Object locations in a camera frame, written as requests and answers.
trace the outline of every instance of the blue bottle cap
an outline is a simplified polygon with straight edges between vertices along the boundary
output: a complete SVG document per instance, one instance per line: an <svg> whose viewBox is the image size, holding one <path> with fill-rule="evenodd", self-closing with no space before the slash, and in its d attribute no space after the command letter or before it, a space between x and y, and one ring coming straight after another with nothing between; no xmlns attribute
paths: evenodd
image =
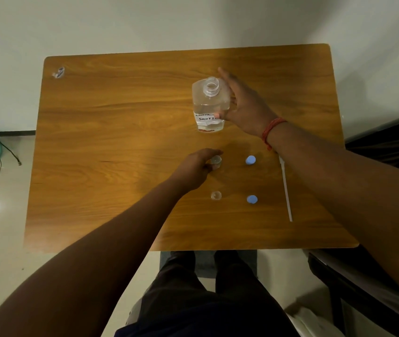
<svg viewBox="0 0 399 337"><path fill-rule="evenodd" d="M256 162L256 158L253 155L248 156L247 159L246 159L246 164L247 165L254 164L255 162Z"/></svg>
<svg viewBox="0 0 399 337"><path fill-rule="evenodd" d="M255 195L249 195L246 200L248 201L248 203L250 204L254 204L257 202L257 196Z"/></svg>

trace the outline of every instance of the white wall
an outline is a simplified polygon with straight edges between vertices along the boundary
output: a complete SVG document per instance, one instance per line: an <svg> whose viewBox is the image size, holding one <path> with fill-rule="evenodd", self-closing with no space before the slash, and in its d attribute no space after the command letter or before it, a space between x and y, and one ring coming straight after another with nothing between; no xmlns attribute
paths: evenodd
<svg viewBox="0 0 399 337"><path fill-rule="evenodd" d="M46 56L303 43L346 137L399 118L399 0L0 0L0 131L35 129Z"/></svg>

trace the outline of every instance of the tiled floor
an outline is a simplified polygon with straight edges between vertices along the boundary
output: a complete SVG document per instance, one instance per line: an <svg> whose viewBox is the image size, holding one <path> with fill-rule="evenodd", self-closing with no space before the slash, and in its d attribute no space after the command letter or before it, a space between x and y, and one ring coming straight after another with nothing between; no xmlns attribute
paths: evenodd
<svg viewBox="0 0 399 337"><path fill-rule="evenodd" d="M17 153L19 167L8 153L3 154L0 173L0 304L32 272L53 254L30 253L22 247L28 190L34 152L34 137L6 137L2 141ZM159 252L149 252L121 297L103 336L113 336L122 327L130 308L157 274ZM258 255L259 279L282 307L294 303L324 285L309 270L302 250L261 250ZM213 290L214 281L202 279ZM319 304L326 307L326 300Z"/></svg>

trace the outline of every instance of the wooden table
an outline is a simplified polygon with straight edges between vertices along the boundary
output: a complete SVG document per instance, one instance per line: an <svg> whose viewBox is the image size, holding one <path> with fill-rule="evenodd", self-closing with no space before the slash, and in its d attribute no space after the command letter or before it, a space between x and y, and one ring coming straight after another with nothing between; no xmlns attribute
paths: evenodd
<svg viewBox="0 0 399 337"><path fill-rule="evenodd" d="M64 75L52 76L59 67ZM228 48L45 59L25 231L32 250L60 251L138 201L190 152L224 150L221 168L174 208L153 250L351 247L277 155L226 123L196 129L191 85L222 66L278 114L343 145L328 45ZM248 155L257 157L247 166ZM211 192L223 198L212 201ZM248 204L248 195L259 198Z"/></svg>

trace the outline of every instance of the black pants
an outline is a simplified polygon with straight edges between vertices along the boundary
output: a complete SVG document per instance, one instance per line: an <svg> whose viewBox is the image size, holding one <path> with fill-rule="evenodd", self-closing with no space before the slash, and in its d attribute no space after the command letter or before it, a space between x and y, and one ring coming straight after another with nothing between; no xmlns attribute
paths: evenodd
<svg viewBox="0 0 399 337"><path fill-rule="evenodd" d="M254 276L236 251L217 251L215 293L207 291L194 272L193 251L172 252L156 279L131 311L129 323L151 321L211 302L236 302L263 311L278 331L297 336L281 306Z"/></svg>

